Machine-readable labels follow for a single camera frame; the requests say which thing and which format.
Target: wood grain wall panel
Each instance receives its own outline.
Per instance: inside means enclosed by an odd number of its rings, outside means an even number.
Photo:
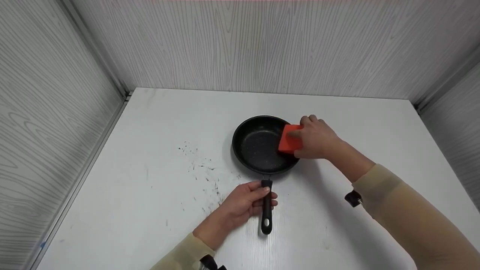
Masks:
[[[480,41],[478,0],[74,0],[130,88],[408,98]]]
[[[480,210],[479,100],[480,64],[421,117]]]
[[[0,1],[0,269],[38,248],[121,103],[54,0]]]

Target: frying pan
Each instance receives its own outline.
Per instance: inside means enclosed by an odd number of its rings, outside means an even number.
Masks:
[[[283,128],[287,121],[275,116],[259,115],[241,123],[232,139],[233,153],[248,169],[263,175],[272,175],[290,170],[299,159],[278,151]],[[263,198],[261,228],[264,234],[272,232],[272,181],[262,180],[262,187],[270,187]]]

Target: white table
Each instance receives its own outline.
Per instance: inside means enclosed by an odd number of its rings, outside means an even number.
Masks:
[[[316,114],[404,179],[480,249],[480,215],[407,100],[138,88],[105,144],[40,270],[148,269],[238,184],[261,179],[231,154],[238,124],[260,114]],[[274,177],[273,232],[258,218],[216,260],[240,269],[413,269],[329,162],[301,160]]]

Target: sleeve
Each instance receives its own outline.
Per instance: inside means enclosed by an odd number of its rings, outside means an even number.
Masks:
[[[213,257],[215,251],[190,233],[151,270],[199,270],[205,255]]]
[[[410,254],[419,270],[480,269],[480,254],[439,210],[376,164],[353,184],[365,210]]]

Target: sponge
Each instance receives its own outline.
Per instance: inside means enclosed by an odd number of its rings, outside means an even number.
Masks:
[[[283,129],[282,138],[280,139],[280,145],[278,145],[278,151],[287,154],[293,154],[295,150],[302,149],[303,144],[300,138],[288,136],[287,133],[293,130],[302,129],[301,125],[285,125]]]

